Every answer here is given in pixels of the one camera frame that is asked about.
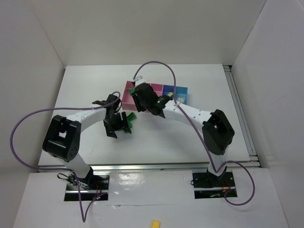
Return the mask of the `large pink container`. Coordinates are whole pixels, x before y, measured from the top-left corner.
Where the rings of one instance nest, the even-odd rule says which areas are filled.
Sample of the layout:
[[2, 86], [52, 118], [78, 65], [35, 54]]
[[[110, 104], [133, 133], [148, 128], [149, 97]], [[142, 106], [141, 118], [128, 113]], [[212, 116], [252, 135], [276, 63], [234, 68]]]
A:
[[132, 81], [126, 81], [125, 88], [124, 88], [124, 91], [123, 91], [123, 97], [121, 98], [122, 109], [137, 112], [137, 108], [136, 108], [136, 105], [134, 103], [134, 100], [129, 93], [129, 90], [133, 89], [133, 88], [134, 88], [133, 82]]

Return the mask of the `beige lego brick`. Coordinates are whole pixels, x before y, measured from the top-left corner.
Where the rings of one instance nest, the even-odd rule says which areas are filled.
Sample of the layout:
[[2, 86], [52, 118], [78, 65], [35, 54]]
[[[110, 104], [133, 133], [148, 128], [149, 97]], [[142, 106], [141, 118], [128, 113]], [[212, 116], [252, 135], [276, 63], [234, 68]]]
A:
[[179, 97], [177, 100], [181, 103], [185, 103], [185, 98], [183, 98], [183, 97]]

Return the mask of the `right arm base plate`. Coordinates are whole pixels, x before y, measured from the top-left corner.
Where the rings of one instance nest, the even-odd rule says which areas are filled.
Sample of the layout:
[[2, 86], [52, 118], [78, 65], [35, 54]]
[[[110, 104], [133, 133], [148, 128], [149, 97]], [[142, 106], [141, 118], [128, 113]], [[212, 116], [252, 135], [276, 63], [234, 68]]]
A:
[[226, 172], [219, 180], [212, 180], [207, 172], [192, 174], [190, 184], [194, 187], [195, 199], [235, 198], [238, 196], [232, 172]]

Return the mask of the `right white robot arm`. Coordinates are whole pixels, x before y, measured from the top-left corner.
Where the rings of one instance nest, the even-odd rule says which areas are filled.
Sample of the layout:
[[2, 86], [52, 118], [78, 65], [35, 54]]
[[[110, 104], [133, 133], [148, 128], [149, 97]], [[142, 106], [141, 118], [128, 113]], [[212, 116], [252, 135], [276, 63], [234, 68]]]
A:
[[147, 111], [192, 126], [207, 151], [208, 172], [219, 177], [226, 171], [226, 150], [232, 143], [235, 131], [223, 111], [199, 110], [175, 101], [172, 96], [158, 96], [148, 83], [134, 82], [133, 85], [131, 96], [137, 111]]

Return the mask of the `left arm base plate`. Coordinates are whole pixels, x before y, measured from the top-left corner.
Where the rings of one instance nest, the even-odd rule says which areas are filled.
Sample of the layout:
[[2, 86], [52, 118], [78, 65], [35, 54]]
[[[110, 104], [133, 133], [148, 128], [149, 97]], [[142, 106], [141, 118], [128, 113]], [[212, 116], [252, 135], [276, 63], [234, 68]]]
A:
[[64, 201], [74, 202], [79, 201], [78, 190], [80, 190], [82, 201], [108, 201], [108, 189], [109, 189], [109, 175], [97, 176], [92, 184], [86, 185], [79, 181], [79, 187], [77, 186], [75, 178], [72, 174], [66, 178], [67, 185], [64, 196]]

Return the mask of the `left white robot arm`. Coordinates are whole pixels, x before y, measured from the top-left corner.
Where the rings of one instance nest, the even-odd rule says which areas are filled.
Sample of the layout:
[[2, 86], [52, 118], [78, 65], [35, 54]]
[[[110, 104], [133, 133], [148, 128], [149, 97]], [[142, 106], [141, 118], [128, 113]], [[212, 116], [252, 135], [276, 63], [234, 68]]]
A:
[[117, 138], [118, 131], [131, 133], [126, 112], [118, 110], [120, 103], [116, 95], [110, 94], [106, 100], [94, 101], [87, 110], [66, 117], [54, 116], [43, 141], [43, 150], [74, 171], [77, 177], [91, 178], [93, 170], [79, 154], [81, 133], [97, 122], [104, 123], [108, 137]]

